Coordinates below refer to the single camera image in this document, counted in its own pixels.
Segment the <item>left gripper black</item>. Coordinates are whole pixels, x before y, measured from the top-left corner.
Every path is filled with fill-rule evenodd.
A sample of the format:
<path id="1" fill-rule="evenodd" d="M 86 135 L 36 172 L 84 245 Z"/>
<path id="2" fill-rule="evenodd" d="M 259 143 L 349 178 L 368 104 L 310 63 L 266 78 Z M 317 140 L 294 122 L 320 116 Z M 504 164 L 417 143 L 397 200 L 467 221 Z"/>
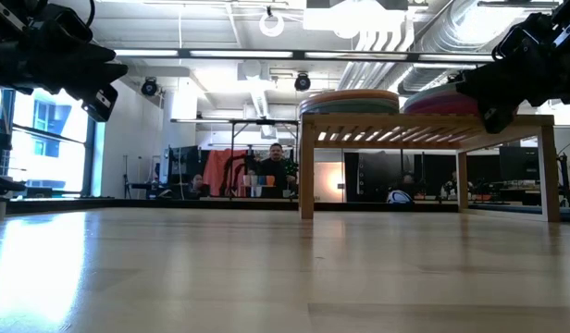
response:
<path id="1" fill-rule="evenodd" d="M 63 26 L 39 26 L 15 32 L 0 27 L 0 88 L 23 93 L 41 88 L 92 90 L 82 97 L 81 108 L 96 122 L 107 122 L 118 99 L 109 83 L 129 71 L 117 63 L 116 53 L 86 44 L 73 52 L 73 32 Z"/>

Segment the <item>large silver ventilation duct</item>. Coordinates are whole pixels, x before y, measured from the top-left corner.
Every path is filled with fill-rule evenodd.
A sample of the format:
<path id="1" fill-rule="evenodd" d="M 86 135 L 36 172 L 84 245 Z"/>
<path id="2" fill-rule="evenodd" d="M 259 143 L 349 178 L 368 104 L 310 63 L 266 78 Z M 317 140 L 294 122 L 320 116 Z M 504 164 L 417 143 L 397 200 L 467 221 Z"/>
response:
<path id="1" fill-rule="evenodd" d="M 518 16 L 509 8 L 479 6 L 479 1 L 453 0 L 449 7 L 415 41 L 412 51 L 420 53 L 475 53 L 498 37 Z M 417 93 L 443 84 L 447 68 L 418 68 L 413 65 L 397 85 L 400 94 Z"/>

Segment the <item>black metal workbench frame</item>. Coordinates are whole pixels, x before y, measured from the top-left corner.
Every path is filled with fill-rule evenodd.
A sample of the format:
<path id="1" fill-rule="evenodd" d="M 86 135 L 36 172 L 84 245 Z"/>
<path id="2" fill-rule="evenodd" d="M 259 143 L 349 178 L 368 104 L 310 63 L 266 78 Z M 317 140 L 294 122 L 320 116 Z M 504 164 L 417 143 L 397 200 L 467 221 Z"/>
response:
<path id="1" fill-rule="evenodd" d="M 195 146 L 206 153 L 205 163 L 212 150 L 245 150 L 245 171 L 238 187 L 229 190 L 230 199 L 262 198 L 262 189 L 267 188 L 266 176 L 258 175 L 259 163 L 269 157 L 273 143 L 282 146 L 287 159 L 286 168 L 298 174 L 298 147 L 301 125 L 295 119 L 279 118 L 172 118 L 172 124 L 194 127 Z"/>

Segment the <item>orange cloth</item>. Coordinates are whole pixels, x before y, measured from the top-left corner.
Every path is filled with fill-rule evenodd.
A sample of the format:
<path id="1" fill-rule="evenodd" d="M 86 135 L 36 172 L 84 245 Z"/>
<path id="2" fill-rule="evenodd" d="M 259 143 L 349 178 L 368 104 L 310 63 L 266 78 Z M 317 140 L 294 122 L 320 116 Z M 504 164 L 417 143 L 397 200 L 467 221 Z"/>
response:
<path id="1" fill-rule="evenodd" d="M 235 190 L 245 171 L 245 150 L 212 150 L 207 158 L 203 181 L 211 196 L 229 196 Z"/>

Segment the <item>black aluminium table frame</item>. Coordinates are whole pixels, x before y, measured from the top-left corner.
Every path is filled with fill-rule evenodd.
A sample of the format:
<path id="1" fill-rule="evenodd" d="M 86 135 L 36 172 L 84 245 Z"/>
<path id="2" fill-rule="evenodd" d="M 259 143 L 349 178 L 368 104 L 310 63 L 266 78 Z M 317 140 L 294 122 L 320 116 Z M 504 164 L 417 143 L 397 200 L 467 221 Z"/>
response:
<path id="1" fill-rule="evenodd" d="M 104 208 L 172 208 L 211 210 L 278 210 L 297 211 L 299 204 L 290 201 L 169 201 L 129 199 L 77 199 L 77 200 L 0 200 L 0 216 L 40 214 L 48 212 L 83 211 Z M 418 212 L 457 213 L 456 203 L 314 203 L 315 212 Z"/>

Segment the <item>black computer monitor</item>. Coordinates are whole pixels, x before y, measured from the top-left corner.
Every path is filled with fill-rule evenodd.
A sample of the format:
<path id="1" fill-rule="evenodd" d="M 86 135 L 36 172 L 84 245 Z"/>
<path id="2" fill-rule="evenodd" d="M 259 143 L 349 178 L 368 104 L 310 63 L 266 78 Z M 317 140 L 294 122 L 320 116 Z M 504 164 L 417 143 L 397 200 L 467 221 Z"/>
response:
<path id="1" fill-rule="evenodd" d="M 503 180 L 539 180 L 537 148 L 502 146 L 499 153 Z"/>

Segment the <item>slatted wooden shelf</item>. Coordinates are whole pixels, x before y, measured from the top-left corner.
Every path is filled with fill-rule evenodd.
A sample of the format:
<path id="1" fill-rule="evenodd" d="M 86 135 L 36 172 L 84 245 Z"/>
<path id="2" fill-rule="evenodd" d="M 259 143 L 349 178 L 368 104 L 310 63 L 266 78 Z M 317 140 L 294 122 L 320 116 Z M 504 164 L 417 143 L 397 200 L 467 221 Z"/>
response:
<path id="1" fill-rule="evenodd" d="M 315 149 L 449 150 L 455 153 L 457 209 L 475 214 L 467 194 L 467 154 L 502 143 L 535 137 L 539 149 L 541 216 L 539 221 L 561 221 L 559 177 L 552 115 L 517 116 L 498 134 L 486 132 L 475 116 L 328 114 L 301 116 L 299 147 L 299 207 L 301 218 L 315 212 Z"/>

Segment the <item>person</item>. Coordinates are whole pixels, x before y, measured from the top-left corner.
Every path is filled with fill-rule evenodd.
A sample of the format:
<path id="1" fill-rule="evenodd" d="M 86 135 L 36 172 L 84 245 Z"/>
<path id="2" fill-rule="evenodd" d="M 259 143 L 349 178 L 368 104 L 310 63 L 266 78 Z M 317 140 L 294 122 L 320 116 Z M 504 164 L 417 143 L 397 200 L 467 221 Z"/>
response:
<path id="1" fill-rule="evenodd" d="M 283 192 L 293 193 L 297 190 L 297 178 L 286 170 L 287 159 L 284 157 L 282 146 L 273 143 L 269 148 L 269 157 L 258 165 L 259 176 L 272 176 L 274 186 L 262 189 L 262 198 L 283 199 Z"/>
<path id="2" fill-rule="evenodd" d="M 204 183 L 201 174 L 196 174 L 192 177 L 190 195 L 195 198 L 208 197 L 210 195 L 210 187 Z"/>

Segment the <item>magenta plate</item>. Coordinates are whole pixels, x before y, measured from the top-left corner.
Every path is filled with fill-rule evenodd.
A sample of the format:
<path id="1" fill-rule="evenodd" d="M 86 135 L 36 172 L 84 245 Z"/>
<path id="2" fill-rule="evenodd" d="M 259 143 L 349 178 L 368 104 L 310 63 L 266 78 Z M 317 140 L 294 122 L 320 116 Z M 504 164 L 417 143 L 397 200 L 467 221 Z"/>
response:
<path id="1" fill-rule="evenodd" d="M 477 103 L 474 104 L 445 104 L 445 105 L 431 105 L 427 107 L 420 108 L 405 108 L 403 110 L 405 114 L 413 115 L 425 115 L 425 114 L 435 114 L 435 115 L 448 115 L 448 114 L 467 114 L 474 115 L 477 113 Z"/>

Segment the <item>brown plate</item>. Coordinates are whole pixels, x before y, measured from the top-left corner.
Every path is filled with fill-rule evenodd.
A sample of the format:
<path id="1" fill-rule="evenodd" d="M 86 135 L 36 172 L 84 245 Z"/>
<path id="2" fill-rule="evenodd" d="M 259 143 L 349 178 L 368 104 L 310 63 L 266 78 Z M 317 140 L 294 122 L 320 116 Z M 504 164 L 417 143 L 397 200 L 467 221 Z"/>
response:
<path id="1" fill-rule="evenodd" d="M 384 99 L 393 101 L 394 103 L 399 103 L 399 95 L 395 92 L 389 92 L 385 90 L 359 89 L 324 92 L 303 100 L 303 104 L 317 104 L 346 99 Z"/>

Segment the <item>long ceiling light bar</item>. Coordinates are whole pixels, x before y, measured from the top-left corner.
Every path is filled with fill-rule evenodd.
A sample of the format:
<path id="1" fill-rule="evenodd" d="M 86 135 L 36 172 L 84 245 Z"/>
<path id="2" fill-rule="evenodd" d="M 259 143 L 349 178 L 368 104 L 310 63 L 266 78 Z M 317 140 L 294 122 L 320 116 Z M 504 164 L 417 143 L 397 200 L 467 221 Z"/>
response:
<path id="1" fill-rule="evenodd" d="M 397 51 L 315 51 L 187 48 L 121 48 L 117 57 L 216 60 L 358 61 L 391 63 L 486 64 L 492 55 L 481 53 L 418 53 Z"/>

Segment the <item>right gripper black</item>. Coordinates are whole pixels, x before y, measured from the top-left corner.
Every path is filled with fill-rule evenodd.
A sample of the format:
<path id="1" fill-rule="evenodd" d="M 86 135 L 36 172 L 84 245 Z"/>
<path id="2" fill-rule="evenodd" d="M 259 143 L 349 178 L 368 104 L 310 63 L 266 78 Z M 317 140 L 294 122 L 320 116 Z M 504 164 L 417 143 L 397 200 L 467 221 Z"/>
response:
<path id="1" fill-rule="evenodd" d="M 478 113 L 489 134 L 509 126 L 524 101 L 534 106 L 548 100 L 570 105 L 570 41 L 559 48 L 541 43 L 536 56 L 511 55 L 465 71 L 456 91 L 483 102 Z"/>

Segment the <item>large bright window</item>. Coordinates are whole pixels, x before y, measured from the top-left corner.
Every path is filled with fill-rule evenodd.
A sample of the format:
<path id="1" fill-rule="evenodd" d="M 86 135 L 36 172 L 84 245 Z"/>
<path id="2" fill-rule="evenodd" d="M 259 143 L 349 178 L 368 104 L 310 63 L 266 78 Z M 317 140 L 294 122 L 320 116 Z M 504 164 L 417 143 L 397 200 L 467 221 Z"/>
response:
<path id="1" fill-rule="evenodd" d="M 83 189 L 91 120 L 67 92 L 30 95 L 0 89 L 0 118 L 11 127 L 10 150 L 0 150 L 0 176 L 31 188 Z"/>

